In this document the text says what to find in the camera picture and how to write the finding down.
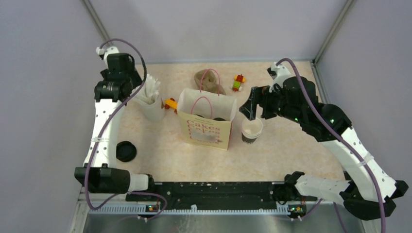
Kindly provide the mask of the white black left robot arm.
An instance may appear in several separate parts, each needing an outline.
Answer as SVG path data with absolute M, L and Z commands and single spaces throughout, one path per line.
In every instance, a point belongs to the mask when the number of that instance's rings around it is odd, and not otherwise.
M 117 168 L 117 139 L 127 99 L 142 84 L 135 60 L 128 53 L 104 55 L 107 68 L 94 88 L 95 121 L 89 152 L 74 176 L 90 193 L 124 194 L 137 191 L 143 200 L 154 198 L 156 188 L 148 174 Z

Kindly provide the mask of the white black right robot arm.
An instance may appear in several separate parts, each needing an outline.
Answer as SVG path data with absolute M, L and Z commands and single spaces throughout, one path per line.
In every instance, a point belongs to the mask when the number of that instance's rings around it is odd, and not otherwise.
M 287 78 L 283 84 L 253 87 L 240 112 L 256 118 L 257 107 L 263 119 L 279 116 L 298 123 L 302 131 L 327 148 L 349 175 L 349 180 L 328 180 L 296 171 L 285 176 L 285 194 L 291 200 L 316 197 L 342 205 L 362 220 L 390 216 L 394 200 L 408 190 L 405 181 L 394 180 L 377 164 L 359 140 L 350 119 L 334 104 L 318 101 L 316 86 L 306 78 Z

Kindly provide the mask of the yellow toy brick car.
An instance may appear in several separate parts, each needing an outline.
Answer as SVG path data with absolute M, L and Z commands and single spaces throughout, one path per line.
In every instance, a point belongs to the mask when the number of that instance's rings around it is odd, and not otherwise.
M 177 114 L 177 106 L 178 106 L 178 103 L 173 98 L 166 99 L 165 102 L 164 102 L 164 107 L 167 110 L 168 109 L 173 109 L 175 114 Z

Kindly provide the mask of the brown cardboard cup carrier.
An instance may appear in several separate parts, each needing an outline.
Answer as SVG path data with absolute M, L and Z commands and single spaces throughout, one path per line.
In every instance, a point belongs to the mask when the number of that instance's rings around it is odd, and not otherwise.
M 194 81 L 199 90 L 226 95 L 220 80 L 219 74 L 213 69 L 200 70 L 194 74 Z

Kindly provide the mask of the kraft pink paper bag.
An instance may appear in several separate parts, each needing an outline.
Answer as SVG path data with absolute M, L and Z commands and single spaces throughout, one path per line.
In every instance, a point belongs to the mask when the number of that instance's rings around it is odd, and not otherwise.
M 178 99 L 177 114 L 186 143 L 228 150 L 236 97 L 185 88 Z M 216 117 L 227 121 L 215 121 Z

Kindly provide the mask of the stack of paper cups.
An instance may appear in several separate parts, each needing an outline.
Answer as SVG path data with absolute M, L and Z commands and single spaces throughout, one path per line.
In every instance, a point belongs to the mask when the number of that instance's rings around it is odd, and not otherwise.
M 258 118 L 248 120 L 245 118 L 241 124 L 241 139 L 246 144 L 252 144 L 261 135 L 263 129 L 262 121 Z

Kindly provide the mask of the stack of black lids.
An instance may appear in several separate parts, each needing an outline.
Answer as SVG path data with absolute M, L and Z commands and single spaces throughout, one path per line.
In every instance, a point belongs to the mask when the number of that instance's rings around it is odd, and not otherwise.
M 136 147 L 130 141 L 119 142 L 116 146 L 116 158 L 121 162 L 130 162 L 137 155 Z

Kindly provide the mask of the red green toy brick car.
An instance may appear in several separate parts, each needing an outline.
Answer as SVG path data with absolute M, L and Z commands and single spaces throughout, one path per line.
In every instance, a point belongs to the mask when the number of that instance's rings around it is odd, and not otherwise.
M 245 83 L 246 79 L 242 74 L 236 75 L 234 77 L 234 82 L 230 86 L 230 89 L 234 92 L 239 92 L 242 90 L 242 84 Z

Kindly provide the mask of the white straw holder cup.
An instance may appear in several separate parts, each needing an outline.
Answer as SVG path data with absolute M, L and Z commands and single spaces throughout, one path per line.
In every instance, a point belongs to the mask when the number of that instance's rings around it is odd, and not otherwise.
M 159 122 L 164 118 L 166 109 L 161 97 L 158 97 L 152 104 L 146 104 L 141 100 L 137 100 L 137 102 L 140 105 L 141 112 L 149 121 Z

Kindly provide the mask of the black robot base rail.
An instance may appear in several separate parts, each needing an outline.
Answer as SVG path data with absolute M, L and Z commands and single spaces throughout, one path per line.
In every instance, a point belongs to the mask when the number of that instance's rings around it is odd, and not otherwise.
M 182 197 L 253 197 L 258 200 L 315 201 L 315 197 L 301 196 L 284 182 L 157 182 L 142 191 L 161 195 L 167 199 Z

